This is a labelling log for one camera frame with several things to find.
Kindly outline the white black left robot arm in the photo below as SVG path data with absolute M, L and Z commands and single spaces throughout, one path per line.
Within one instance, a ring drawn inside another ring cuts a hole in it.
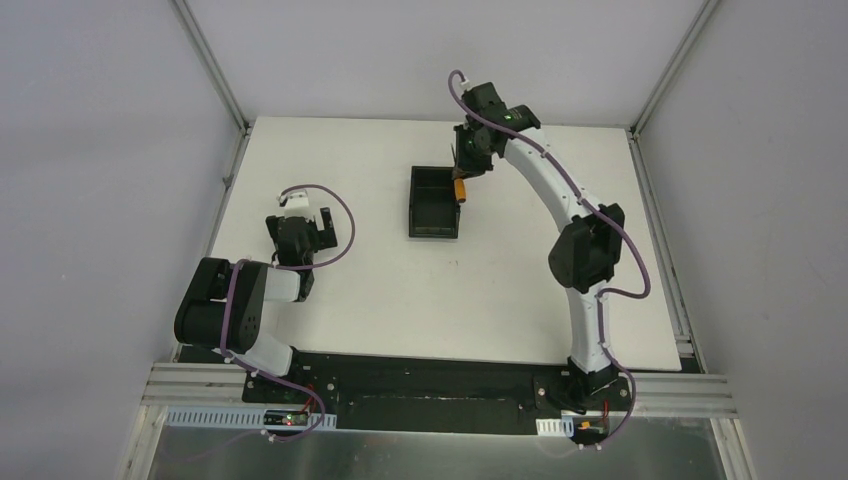
M 269 263 L 204 257 L 198 264 L 174 320 L 178 342 L 206 348 L 276 377 L 289 374 L 296 349 L 277 340 L 277 319 L 269 303 L 303 302 L 314 284 L 314 255 L 335 248 L 331 210 L 311 216 L 269 216 L 266 227 L 275 248 Z

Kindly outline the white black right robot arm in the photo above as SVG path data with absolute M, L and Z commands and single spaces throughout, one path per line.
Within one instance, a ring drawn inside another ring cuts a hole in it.
M 507 107 L 492 83 L 450 94 L 465 113 L 455 129 L 455 176 L 481 176 L 500 157 L 529 183 L 555 222 L 558 238 L 547 262 L 568 297 L 572 345 L 567 378 L 563 386 L 547 388 L 546 397 L 559 408 L 586 411 L 600 403 L 602 390 L 620 372 L 610 358 L 603 291 L 620 260 L 624 213 L 616 204 L 597 204 L 568 174 L 526 106 Z

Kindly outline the orange handled screwdriver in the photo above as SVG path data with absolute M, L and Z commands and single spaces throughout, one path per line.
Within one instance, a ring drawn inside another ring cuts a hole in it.
M 458 204 L 463 204 L 467 200 L 467 193 L 464 180 L 462 178 L 453 179 L 454 197 Z

